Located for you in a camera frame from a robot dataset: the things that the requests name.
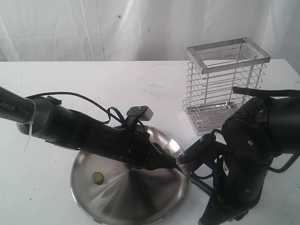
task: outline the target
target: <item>stainless steel rack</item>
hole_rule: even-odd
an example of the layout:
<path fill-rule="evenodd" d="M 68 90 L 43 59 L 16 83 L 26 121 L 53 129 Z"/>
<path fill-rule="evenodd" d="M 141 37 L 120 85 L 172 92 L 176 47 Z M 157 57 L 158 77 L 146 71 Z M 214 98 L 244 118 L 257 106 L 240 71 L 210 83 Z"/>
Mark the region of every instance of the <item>stainless steel rack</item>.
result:
<path fill-rule="evenodd" d="M 250 99 L 232 87 L 260 88 L 270 55 L 249 38 L 187 48 L 187 97 L 183 108 L 197 135 L 221 128 Z"/>

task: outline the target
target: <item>white backdrop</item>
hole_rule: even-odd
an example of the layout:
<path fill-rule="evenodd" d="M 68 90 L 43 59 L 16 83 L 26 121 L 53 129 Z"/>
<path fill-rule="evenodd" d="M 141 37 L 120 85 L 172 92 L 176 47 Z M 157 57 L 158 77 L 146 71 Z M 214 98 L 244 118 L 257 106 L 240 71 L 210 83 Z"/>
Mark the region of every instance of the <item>white backdrop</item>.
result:
<path fill-rule="evenodd" d="M 249 37 L 300 73 L 299 24 L 300 0 L 0 0 L 0 60 L 183 60 Z"/>

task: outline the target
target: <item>white table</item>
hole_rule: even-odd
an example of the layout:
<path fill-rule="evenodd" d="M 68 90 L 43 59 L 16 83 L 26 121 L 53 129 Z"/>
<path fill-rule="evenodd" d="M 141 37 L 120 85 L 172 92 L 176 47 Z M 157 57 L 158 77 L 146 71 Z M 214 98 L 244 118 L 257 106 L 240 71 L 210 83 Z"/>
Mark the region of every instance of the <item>white table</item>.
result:
<path fill-rule="evenodd" d="M 77 92 L 104 107 L 115 106 L 123 114 L 131 106 L 148 105 L 154 116 L 146 124 L 165 131 L 185 150 L 198 138 L 182 109 L 186 69 L 186 61 L 2 62 L 0 86 L 21 96 Z M 285 60 L 271 60 L 265 72 L 262 88 L 300 88 L 300 76 Z M 67 108 L 107 119 L 84 100 L 59 98 Z M 32 138 L 23 153 L 28 137 L 11 121 L 0 120 L 0 127 L 0 224 L 96 225 L 71 195 L 70 171 L 77 152 Z M 277 159 L 273 165 L 279 167 L 286 159 Z M 196 225 L 208 199 L 191 185 L 182 205 L 157 224 Z M 283 174 L 270 172 L 259 204 L 242 221 L 226 224 L 295 225 L 300 223 L 299 208 L 300 160 Z"/>

